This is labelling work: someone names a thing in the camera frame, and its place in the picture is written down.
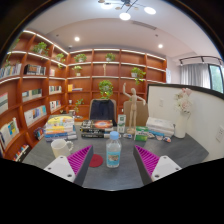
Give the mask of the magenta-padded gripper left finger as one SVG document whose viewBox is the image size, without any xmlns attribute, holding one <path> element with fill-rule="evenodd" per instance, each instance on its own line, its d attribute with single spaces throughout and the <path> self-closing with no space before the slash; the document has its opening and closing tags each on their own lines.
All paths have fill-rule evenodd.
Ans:
<svg viewBox="0 0 224 224">
<path fill-rule="evenodd" d="M 56 176 L 82 186 L 90 161 L 93 156 L 93 146 L 84 147 L 73 154 L 59 156 L 44 168 Z"/>
</svg>

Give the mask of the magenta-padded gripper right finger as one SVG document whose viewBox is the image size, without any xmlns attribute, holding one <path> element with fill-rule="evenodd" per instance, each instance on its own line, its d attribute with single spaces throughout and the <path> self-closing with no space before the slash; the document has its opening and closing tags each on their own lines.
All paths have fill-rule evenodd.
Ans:
<svg viewBox="0 0 224 224">
<path fill-rule="evenodd" d="M 144 185 L 181 170 L 167 155 L 159 157 L 138 145 L 134 146 L 133 155 Z"/>
</svg>

